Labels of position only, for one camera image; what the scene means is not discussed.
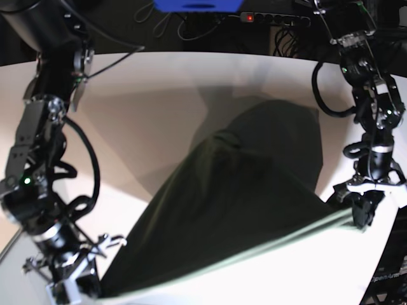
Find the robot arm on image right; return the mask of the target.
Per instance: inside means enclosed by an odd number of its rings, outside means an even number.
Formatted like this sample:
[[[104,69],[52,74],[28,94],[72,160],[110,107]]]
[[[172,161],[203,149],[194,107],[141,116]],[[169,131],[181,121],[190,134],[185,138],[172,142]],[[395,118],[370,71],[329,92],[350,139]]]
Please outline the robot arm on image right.
[[[336,118],[354,117],[364,134],[349,144],[343,155],[354,160],[353,177],[334,187],[333,198],[344,201],[380,201],[393,191],[406,190],[406,177],[394,161],[393,130],[406,110],[394,78],[377,62],[372,44],[376,24],[363,1],[312,1],[314,14],[326,28],[331,45],[338,50],[340,68],[352,88],[354,106],[334,111],[322,100],[317,75],[312,73],[312,90],[320,109]]]

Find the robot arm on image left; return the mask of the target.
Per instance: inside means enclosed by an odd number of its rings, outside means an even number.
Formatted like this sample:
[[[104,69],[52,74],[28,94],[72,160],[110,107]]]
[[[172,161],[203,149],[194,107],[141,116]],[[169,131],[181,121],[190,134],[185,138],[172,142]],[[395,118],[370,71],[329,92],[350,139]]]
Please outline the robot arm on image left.
[[[75,30],[64,17],[75,17],[108,40],[144,50],[105,30],[82,14],[72,1],[2,1],[1,15],[31,48],[39,62],[24,95],[25,109],[10,149],[5,178],[1,181],[1,204],[31,235],[44,259],[29,259],[26,270],[40,273],[49,268],[47,291],[55,304],[78,304],[81,296],[98,296],[100,283],[92,268],[95,258],[113,244],[103,236],[94,243],[77,225],[89,214],[100,193],[100,166],[83,130],[67,117],[76,108],[82,88],[92,77],[93,43],[86,30]],[[53,191],[54,181],[74,178],[76,169],[62,161],[66,149],[63,127],[72,127],[84,143],[92,163],[94,188],[91,196],[65,203]]]

